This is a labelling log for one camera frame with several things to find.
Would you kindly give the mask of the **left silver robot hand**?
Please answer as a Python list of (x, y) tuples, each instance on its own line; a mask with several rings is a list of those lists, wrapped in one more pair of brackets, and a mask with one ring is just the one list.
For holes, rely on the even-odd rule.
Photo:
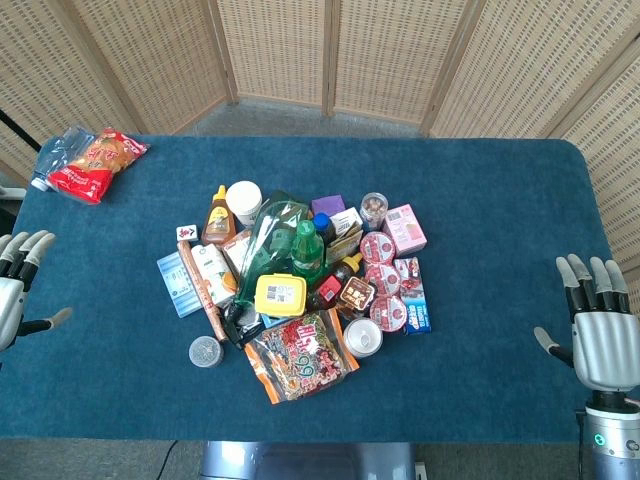
[(1, 350), (7, 350), (17, 337), (60, 327), (73, 314), (65, 307), (55, 315), (34, 321), (24, 320), (24, 307), (42, 259), (55, 242), (47, 230), (33, 234), (19, 232), (1, 237)]

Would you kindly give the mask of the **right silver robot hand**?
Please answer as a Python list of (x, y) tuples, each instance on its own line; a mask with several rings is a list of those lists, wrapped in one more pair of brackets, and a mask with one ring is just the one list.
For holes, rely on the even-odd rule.
[(576, 373), (588, 389), (629, 392), (639, 386), (639, 319), (631, 313), (629, 290), (613, 260), (575, 254), (556, 259), (570, 313), (572, 346), (563, 347), (542, 327), (541, 348)]

